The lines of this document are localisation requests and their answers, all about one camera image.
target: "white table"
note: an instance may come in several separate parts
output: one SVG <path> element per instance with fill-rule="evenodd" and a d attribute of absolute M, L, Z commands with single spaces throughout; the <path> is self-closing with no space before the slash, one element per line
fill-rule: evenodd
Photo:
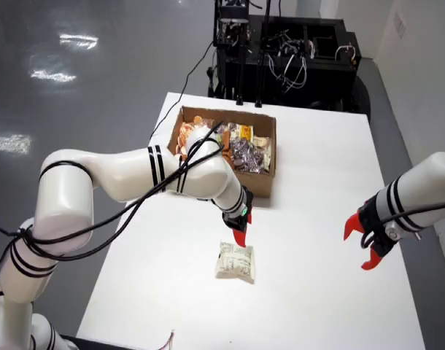
<path fill-rule="evenodd" d="M 150 350 L 171 330 L 175 350 L 423 349 L 399 247 L 363 271 L 360 234 L 343 242 L 347 218 L 384 185 L 367 118 L 184 96 L 151 144 L 167 145 L 180 105 L 277 119 L 273 192 L 247 232 L 255 284 L 214 277 L 220 242 L 233 242 L 215 206 L 156 195 L 110 247 L 77 336 Z"/>

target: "white robotic arm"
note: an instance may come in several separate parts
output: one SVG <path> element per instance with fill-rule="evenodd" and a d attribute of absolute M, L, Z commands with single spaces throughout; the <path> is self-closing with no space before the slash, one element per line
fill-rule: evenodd
<path fill-rule="evenodd" d="M 187 140 L 187 149 L 192 149 L 208 133 L 208 128 L 194 131 Z M 210 139 L 214 141 L 203 142 L 189 165 L 218 151 L 214 135 Z M 179 168 L 179 163 L 166 148 L 159 146 L 116 155 L 71 149 L 54 152 L 42 165 L 32 236 L 53 240 L 89 228 L 93 224 L 95 186 L 102 186 L 116 201 L 129 201 L 164 181 Z M 190 168 L 164 190 L 212 200 L 223 212 L 225 223 L 235 230 L 237 242 L 244 245 L 252 195 L 240 185 L 221 154 Z M 38 246 L 58 257 L 84 246 L 91 234 L 90 231 L 67 241 Z M 55 260 L 37 254 L 26 240 L 18 240 L 1 269 L 0 284 L 6 298 L 16 303 L 36 300 L 55 266 Z"/>
<path fill-rule="evenodd" d="M 371 270 L 399 240 L 420 240 L 419 231 L 444 218 L 445 152 L 437 152 L 368 199 L 347 220 L 344 240 L 363 233 L 361 246 L 371 249 L 362 268 Z"/>
<path fill-rule="evenodd" d="M 89 241 L 94 228 L 94 187 L 103 187 L 116 201 L 139 198 L 128 205 L 133 210 L 161 186 L 162 192 L 211 200 L 222 211 L 223 222 L 233 229 L 236 242 L 244 246 L 252 193 L 241 186 L 219 153 L 211 130 L 193 131 L 187 149 L 184 163 L 159 146 L 116 155 L 66 149 L 46 158 L 32 234 L 20 235 L 9 245 L 0 273 L 0 349 L 27 350 L 36 339 L 38 349 L 68 350 L 68 343 L 44 317 L 31 319 L 31 302 L 41 295 L 58 261 Z"/>

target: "snack package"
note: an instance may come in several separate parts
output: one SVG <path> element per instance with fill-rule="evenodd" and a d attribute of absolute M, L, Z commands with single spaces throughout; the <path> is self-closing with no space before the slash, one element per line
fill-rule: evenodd
<path fill-rule="evenodd" d="M 263 151 L 246 139 L 231 142 L 234 168 L 248 173 L 261 174 L 263 170 Z"/>
<path fill-rule="evenodd" d="M 224 133 L 221 135 L 221 139 L 217 140 L 220 144 L 224 145 L 224 148 L 222 149 L 222 156 L 228 162 L 228 164 L 231 166 L 232 169 L 234 169 L 234 163 L 232 161 L 232 149 L 231 149 L 231 143 L 229 142 L 229 139 L 231 137 L 231 133 L 229 130 L 224 131 Z"/>
<path fill-rule="evenodd" d="M 253 247 L 242 248 L 236 244 L 220 244 L 220 256 L 215 268 L 217 279 L 239 277 L 251 284 L 255 282 L 255 255 Z"/>
<path fill-rule="evenodd" d="M 196 128 L 200 128 L 202 126 L 212 128 L 213 122 L 214 120 L 204 119 L 199 115 L 196 115 L 193 118 L 193 122 L 183 122 L 180 126 L 179 137 L 177 138 L 176 155 L 183 155 L 183 159 L 185 160 L 187 158 L 187 149 L 185 145 L 187 143 L 188 136 Z"/>
<path fill-rule="evenodd" d="M 269 137 L 253 136 L 253 144 L 263 152 L 263 170 L 269 172 L 271 164 L 271 139 Z"/>
<path fill-rule="evenodd" d="M 231 130 L 231 141 L 236 139 L 245 139 L 253 142 L 253 126 L 240 125 L 234 122 L 228 123 L 229 130 Z"/>

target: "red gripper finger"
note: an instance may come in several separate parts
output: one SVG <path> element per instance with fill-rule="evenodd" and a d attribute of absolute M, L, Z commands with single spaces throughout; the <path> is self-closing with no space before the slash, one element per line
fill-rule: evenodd
<path fill-rule="evenodd" d="M 245 232 L 241 232 L 238 230 L 233 230 L 234 232 L 234 239 L 236 240 L 236 243 L 245 248 Z"/>
<path fill-rule="evenodd" d="M 344 240 L 347 240 L 353 230 L 361 233 L 365 232 L 362 224 L 360 223 L 359 213 L 355 213 L 346 221 L 346 226 L 344 227 Z"/>
<path fill-rule="evenodd" d="M 370 261 L 365 261 L 362 264 L 362 268 L 367 271 L 371 270 L 375 268 L 380 261 L 382 261 L 382 258 L 373 249 L 370 249 Z"/>

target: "reflective floor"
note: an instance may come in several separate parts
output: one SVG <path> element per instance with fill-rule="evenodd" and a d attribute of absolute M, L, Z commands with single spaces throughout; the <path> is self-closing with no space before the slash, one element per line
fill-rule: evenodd
<path fill-rule="evenodd" d="M 52 151 L 146 146 L 166 93 L 182 89 L 212 40 L 212 18 L 210 0 L 0 0 L 0 227 L 14 230 L 33 216 L 39 168 Z M 187 93 L 206 95 L 210 59 L 190 78 Z M 409 157 L 374 63 L 363 60 L 359 75 L 371 95 L 371 130 L 390 182 L 411 166 Z M 122 207 L 96 191 L 96 220 Z M 97 230 L 91 244 L 115 228 Z M 0 238 L 0 252 L 6 243 Z M 445 349 L 438 239 L 430 230 L 424 244 L 401 247 L 425 344 Z M 105 256 L 59 264 L 36 312 L 75 335 Z"/>

